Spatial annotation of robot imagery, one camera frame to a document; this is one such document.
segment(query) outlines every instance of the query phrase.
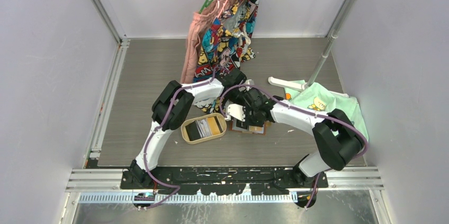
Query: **open box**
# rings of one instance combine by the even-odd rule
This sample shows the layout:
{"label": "open box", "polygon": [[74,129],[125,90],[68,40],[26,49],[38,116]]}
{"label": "open box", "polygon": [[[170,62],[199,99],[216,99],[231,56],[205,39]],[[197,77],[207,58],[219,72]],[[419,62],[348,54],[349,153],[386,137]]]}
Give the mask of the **open box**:
{"label": "open box", "polygon": [[[218,125],[221,127],[222,133],[216,134],[216,135],[212,135],[212,136],[209,136],[209,137],[200,138],[200,139],[197,139],[197,140],[191,140],[190,137],[188,136],[188,133],[187,133],[187,130],[186,130],[185,127],[187,125],[191,124],[194,121],[199,121],[199,120],[207,119],[207,118],[210,118],[210,117],[217,118]],[[215,138],[220,138],[220,137],[222,137],[226,133],[226,130],[227,130],[226,120],[223,117],[223,115],[220,114],[220,113],[212,113],[212,114],[204,115],[202,117],[189,119],[189,120],[186,120],[181,125],[181,134],[182,134],[184,140],[187,142],[187,144],[191,144],[191,145],[198,144],[198,143],[201,143],[201,142],[205,142],[205,141],[208,141],[208,140],[211,140],[211,139],[215,139]]]}

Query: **cartoon print fabric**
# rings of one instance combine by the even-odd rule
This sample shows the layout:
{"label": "cartoon print fabric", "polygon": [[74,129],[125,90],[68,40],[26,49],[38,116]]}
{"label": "cartoon print fabric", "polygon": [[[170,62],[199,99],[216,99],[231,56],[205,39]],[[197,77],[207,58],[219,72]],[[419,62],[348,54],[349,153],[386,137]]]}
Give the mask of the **cartoon print fabric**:
{"label": "cartoon print fabric", "polygon": [[[304,80],[292,82],[297,84],[305,83]],[[346,94],[331,92],[316,82],[302,92],[290,88],[284,88],[284,90],[285,98],[297,106],[323,112],[332,112],[334,109],[342,110],[354,127],[368,139],[365,120],[356,98]]]}
{"label": "cartoon print fabric", "polygon": [[186,39],[186,53],[184,66],[181,73],[181,84],[193,83],[198,57],[200,56],[200,46],[204,34],[211,26],[224,5],[224,10],[231,8],[236,0],[213,0],[209,6],[200,12],[193,13],[193,21],[190,24]]}
{"label": "cartoon print fabric", "polygon": [[[233,6],[215,19],[203,37],[193,82],[212,77],[220,66],[231,71],[240,63],[255,57],[249,46],[256,23],[259,0],[236,0]],[[219,101],[203,100],[195,103],[206,113],[218,112]]]}

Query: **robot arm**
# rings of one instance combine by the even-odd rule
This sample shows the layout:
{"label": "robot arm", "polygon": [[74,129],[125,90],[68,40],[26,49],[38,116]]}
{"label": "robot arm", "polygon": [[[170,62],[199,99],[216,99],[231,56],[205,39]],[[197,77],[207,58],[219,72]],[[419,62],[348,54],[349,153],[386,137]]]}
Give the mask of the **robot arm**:
{"label": "robot arm", "polygon": [[[157,160],[167,139],[185,121],[193,103],[208,98],[217,98],[223,94],[224,90],[241,84],[245,80],[245,74],[234,69],[231,73],[210,82],[181,85],[176,81],[171,81],[152,106],[153,121],[148,138],[139,155],[131,164],[130,171],[137,181],[143,184],[148,180],[146,166],[148,170],[157,166]],[[172,100],[175,93],[178,93],[177,98]],[[306,109],[275,96],[281,101],[278,103],[267,98],[256,88],[243,91],[235,88],[226,97],[234,103],[228,106],[227,113],[249,126],[261,127],[266,121],[279,122],[303,130],[315,137],[318,151],[306,156],[294,167],[299,180],[314,177],[330,168],[342,170],[364,146],[363,141],[349,129],[324,118],[300,112],[298,110]],[[169,113],[167,119],[161,126],[167,112]],[[349,119],[341,110],[317,113],[332,116],[350,124]],[[146,164],[144,163],[144,154],[146,154]]]}

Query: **cable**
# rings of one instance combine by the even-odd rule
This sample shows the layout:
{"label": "cable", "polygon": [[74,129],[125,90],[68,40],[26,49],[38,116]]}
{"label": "cable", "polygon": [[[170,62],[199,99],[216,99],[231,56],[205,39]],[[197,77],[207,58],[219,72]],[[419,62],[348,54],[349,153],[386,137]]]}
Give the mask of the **cable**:
{"label": "cable", "polygon": [[[329,116],[327,116],[327,115],[315,114],[314,112],[307,111],[307,110],[303,110],[303,109],[300,109],[300,108],[298,108],[298,107],[296,107],[296,106],[289,106],[288,104],[283,103],[283,102],[281,102],[280,100],[274,98],[272,95],[270,95],[269,93],[267,93],[266,91],[264,91],[263,89],[261,89],[261,88],[255,86],[255,85],[241,84],[241,85],[235,85],[235,86],[230,87],[229,89],[227,89],[227,90],[221,95],[221,97],[220,97],[220,103],[222,103],[223,98],[225,97],[226,94],[228,94],[228,92],[229,92],[230,90],[235,89],[235,88],[238,88],[238,87],[251,87],[251,88],[255,88],[255,89],[261,91],[263,94],[265,94],[265,95],[268,96],[270,99],[274,100],[276,103],[278,103],[278,104],[280,104],[280,105],[282,105],[282,106],[291,108],[291,109],[293,109],[293,110],[299,111],[299,112],[301,112],[301,113],[305,113],[305,114],[310,115],[310,116],[313,116],[313,117],[316,115],[317,117],[320,117],[320,118],[323,118],[323,119],[327,119],[327,120],[332,121],[332,122],[339,123],[339,124],[341,124],[341,125],[343,125],[343,126],[349,128],[350,130],[354,131],[354,132],[355,132],[355,133],[362,139],[362,141],[363,141],[363,143],[364,143],[363,149],[362,149],[362,150],[361,150],[361,151],[360,151],[354,158],[360,157],[360,156],[364,155],[364,154],[366,153],[366,151],[368,151],[368,147],[369,147],[369,145],[368,145],[368,140],[365,138],[365,136],[363,136],[362,133],[360,133],[360,131],[358,131],[358,130],[357,130],[356,128],[354,128],[352,125],[350,125],[350,124],[348,124],[348,123],[346,123],[346,122],[343,122],[343,121],[341,121],[341,120],[339,120],[339,119],[336,119],[336,118],[333,118],[333,117],[329,117]],[[221,105],[220,105],[220,112],[221,112],[221,114],[224,115],[224,117],[227,116],[226,113],[223,111],[223,108],[221,107]],[[318,179],[319,179],[319,177],[320,177],[320,174],[321,174],[321,173],[318,173],[318,174],[317,174],[317,177],[316,177],[316,179],[315,179],[315,183],[314,183],[313,189],[312,189],[312,194],[311,194],[310,199],[309,199],[309,201],[307,202],[306,207],[305,207],[305,210],[306,210],[306,211],[307,211],[307,207],[310,205],[310,202],[312,202],[312,198],[313,198],[313,196],[315,195],[316,190],[318,189],[318,188],[317,188],[317,185],[318,185]]]}
{"label": "cable", "polygon": [[310,203],[312,202],[313,196],[315,196],[315,193],[316,193],[315,190],[318,190],[317,185],[318,185],[318,179],[320,179],[320,175],[321,175],[321,173],[318,173],[317,177],[315,178],[315,183],[313,185],[312,194],[310,195],[309,201],[307,201],[307,204],[304,207],[304,209],[306,211],[307,211],[307,207],[309,207]]}
{"label": "cable", "polygon": [[215,73],[216,73],[216,70],[217,70],[217,69],[224,69],[224,70],[226,70],[226,71],[229,71],[229,70],[226,69],[226,68],[223,68],[223,67],[220,67],[220,66],[216,66],[215,68],[213,68],[213,73],[212,73],[212,77],[211,77],[210,80],[205,80],[204,82],[199,83],[199,84],[194,85],[194,86],[185,86],[185,87],[181,87],[181,88],[179,88],[178,90],[176,90],[175,93],[173,94],[172,99],[170,100],[170,104],[169,104],[169,106],[168,106],[168,110],[167,110],[167,112],[165,113],[165,116],[164,116],[164,118],[162,119],[162,122],[160,123],[159,126],[157,126],[157,127],[154,129],[154,131],[149,135],[149,137],[148,137],[147,140],[145,141],[145,145],[144,145],[144,147],[143,147],[143,164],[145,165],[145,171],[148,173],[148,175],[151,177],[151,179],[153,179],[153,181],[155,181],[155,182],[157,182],[158,184],[163,185],[163,186],[165,186],[165,187],[169,187],[169,188],[174,188],[174,189],[175,189],[175,190],[174,190],[172,193],[170,193],[168,196],[166,196],[165,198],[163,198],[161,201],[152,204],[150,207],[147,207],[147,209],[151,209],[151,208],[154,208],[154,207],[157,207],[157,206],[161,205],[163,202],[167,201],[171,196],[173,196],[174,194],[176,194],[176,193],[181,189],[181,187],[180,187],[179,185],[171,185],[171,184],[167,184],[167,183],[164,183],[164,182],[159,181],[159,180],[158,180],[157,178],[155,178],[155,177],[153,176],[153,174],[150,172],[150,170],[149,170],[149,168],[148,168],[148,164],[147,164],[147,148],[148,148],[148,145],[149,145],[149,143],[150,143],[150,140],[151,140],[151,139],[153,138],[153,136],[156,134],[156,131],[162,129],[162,127],[164,126],[165,122],[166,122],[167,119],[168,119],[168,116],[169,116],[170,112],[172,111],[172,108],[173,108],[173,106],[174,106],[174,104],[175,104],[176,97],[178,96],[178,94],[179,94],[182,90],[185,90],[185,89],[191,89],[191,88],[196,88],[196,87],[200,87],[200,86],[203,86],[203,85],[210,84],[210,83],[215,79]]}

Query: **pink garment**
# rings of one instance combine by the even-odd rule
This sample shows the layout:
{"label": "pink garment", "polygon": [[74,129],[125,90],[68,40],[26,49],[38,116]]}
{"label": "pink garment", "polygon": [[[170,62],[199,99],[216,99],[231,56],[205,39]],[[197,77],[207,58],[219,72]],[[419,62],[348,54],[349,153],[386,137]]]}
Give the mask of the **pink garment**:
{"label": "pink garment", "polygon": [[[227,10],[236,0],[228,0],[224,5]],[[193,22],[188,30],[184,66],[181,74],[181,84],[191,84],[195,76],[196,66],[200,53],[201,40],[207,29],[212,25],[213,20],[218,16],[226,0],[213,0],[212,3],[203,9],[203,12],[193,13]]]}

